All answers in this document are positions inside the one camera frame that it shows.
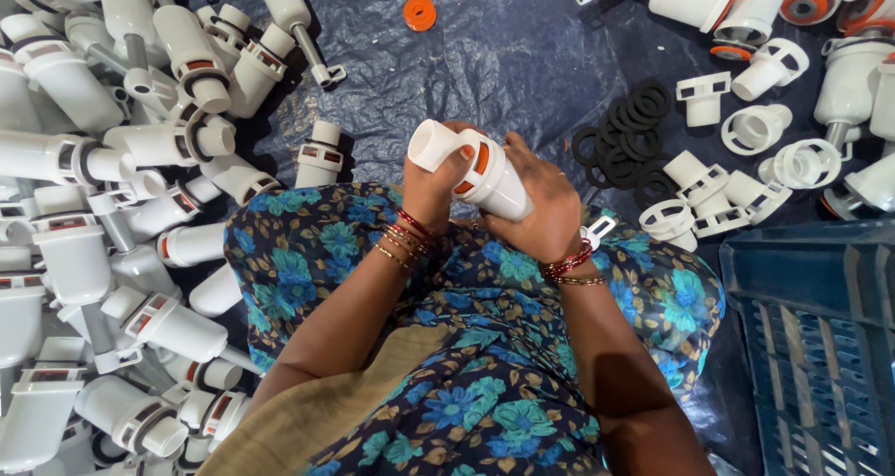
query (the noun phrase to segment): pile of black washers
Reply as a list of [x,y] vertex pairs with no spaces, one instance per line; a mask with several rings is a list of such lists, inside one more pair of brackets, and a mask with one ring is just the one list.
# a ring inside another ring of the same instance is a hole
[[[585,165],[588,182],[600,189],[634,189],[633,199],[641,210],[675,198],[677,185],[662,171],[671,157],[662,152],[662,139],[655,130],[671,111],[673,100],[665,86],[650,79],[613,102],[599,127],[578,130],[572,154]],[[590,155],[582,153],[585,140],[593,142]]]

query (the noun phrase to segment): woman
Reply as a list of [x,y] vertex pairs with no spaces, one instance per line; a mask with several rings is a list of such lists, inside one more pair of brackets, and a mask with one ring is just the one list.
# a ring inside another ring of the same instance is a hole
[[201,474],[713,474],[671,389],[702,371],[718,281],[621,222],[589,252],[564,174],[505,140],[534,204],[519,223],[449,221],[466,148],[406,161],[403,197],[297,189],[230,219],[268,374]]

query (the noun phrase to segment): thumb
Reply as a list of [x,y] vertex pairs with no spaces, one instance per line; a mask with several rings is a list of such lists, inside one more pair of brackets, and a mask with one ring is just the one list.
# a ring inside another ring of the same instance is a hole
[[464,145],[449,154],[432,176],[439,186],[452,189],[463,180],[470,165],[473,164],[473,158],[475,158],[475,148],[471,145]]
[[513,227],[517,225],[516,222],[509,221],[508,219],[486,212],[485,210],[480,209],[479,214],[482,215],[484,224],[482,228],[494,233],[502,239],[506,239],[513,230]]

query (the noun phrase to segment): blue plastic crate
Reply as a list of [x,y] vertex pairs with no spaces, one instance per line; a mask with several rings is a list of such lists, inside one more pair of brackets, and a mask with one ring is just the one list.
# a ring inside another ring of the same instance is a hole
[[895,474],[895,220],[724,242],[768,474]]

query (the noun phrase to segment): orange rubber washer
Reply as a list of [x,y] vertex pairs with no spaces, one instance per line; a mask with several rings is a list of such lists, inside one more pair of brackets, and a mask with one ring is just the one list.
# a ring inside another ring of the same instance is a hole
[[[780,11],[782,11],[783,13],[788,13],[789,7],[792,6],[793,3],[796,1],[797,0],[784,0],[783,6],[780,8]],[[830,9],[830,1],[827,1],[827,0],[811,0],[811,1],[813,1],[817,5],[817,12],[811,18],[800,19],[799,22],[808,23],[808,24],[813,23],[813,22],[819,22],[823,19],[824,16],[827,15],[827,11]]]
[[886,27],[890,29],[892,32],[895,32],[895,20],[871,20],[869,22],[864,22],[863,24],[854,24],[852,25],[846,32],[846,37],[851,37],[862,30],[866,29],[868,26],[880,26]]
[[435,24],[435,5],[431,0],[408,0],[404,4],[404,19],[414,32],[424,32]]
[[712,55],[717,55],[718,53],[722,53],[725,51],[730,52],[730,53],[736,53],[737,55],[740,56],[740,58],[739,58],[740,61],[748,61],[748,60],[752,59],[752,53],[746,51],[743,48],[734,48],[733,46],[715,46],[709,52]]
[[724,12],[722,13],[722,15],[721,15],[721,16],[718,16],[718,21],[715,22],[715,26],[711,27],[711,31],[712,31],[713,33],[714,33],[716,30],[718,30],[718,25],[722,24],[722,22],[724,21],[724,18],[727,17],[728,13],[729,13],[730,10],[733,8],[733,1],[734,1],[734,0],[730,0],[730,1],[728,2],[727,7],[724,8]]
[[855,18],[854,20],[846,19],[847,12],[843,11],[843,18],[841,21],[840,30],[846,31],[846,30],[850,29],[851,27],[855,26],[856,24],[863,24],[863,23],[867,22],[867,20],[869,20],[871,17],[873,17],[873,15],[876,14],[876,12],[880,10],[880,7],[882,7],[882,4],[886,0],[872,0],[872,1],[873,1],[873,3],[866,7],[866,9],[865,9],[866,12],[862,16]]

